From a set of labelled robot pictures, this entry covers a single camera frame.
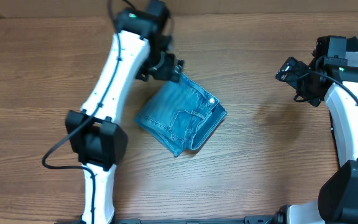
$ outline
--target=folded denim shorts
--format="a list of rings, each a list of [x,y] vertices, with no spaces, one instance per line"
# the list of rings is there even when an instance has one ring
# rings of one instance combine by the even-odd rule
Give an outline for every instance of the folded denim shorts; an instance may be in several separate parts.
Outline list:
[[[197,150],[227,115],[219,100],[182,73],[166,82],[135,116],[135,122],[179,156]]]

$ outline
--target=wall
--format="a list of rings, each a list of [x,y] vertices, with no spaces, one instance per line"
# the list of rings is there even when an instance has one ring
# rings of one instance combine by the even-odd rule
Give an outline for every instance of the wall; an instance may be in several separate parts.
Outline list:
[[[148,0],[131,2],[138,8],[144,9]],[[358,0],[165,0],[165,2],[176,15],[358,11]],[[0,17],[105,16],[106,3],[107,0],[0,0]],[[120,11],[125,6],[126,4],[121,0],[114,0],[115,11]]]

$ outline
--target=pocket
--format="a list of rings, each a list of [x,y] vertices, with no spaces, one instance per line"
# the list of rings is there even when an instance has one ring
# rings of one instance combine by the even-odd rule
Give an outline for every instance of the pocket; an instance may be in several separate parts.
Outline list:
[[[204,119],[205,116],[197,112],[178,110],[171,121],[170,130],[176,137],[186,139],[186,134],[196,129]]]

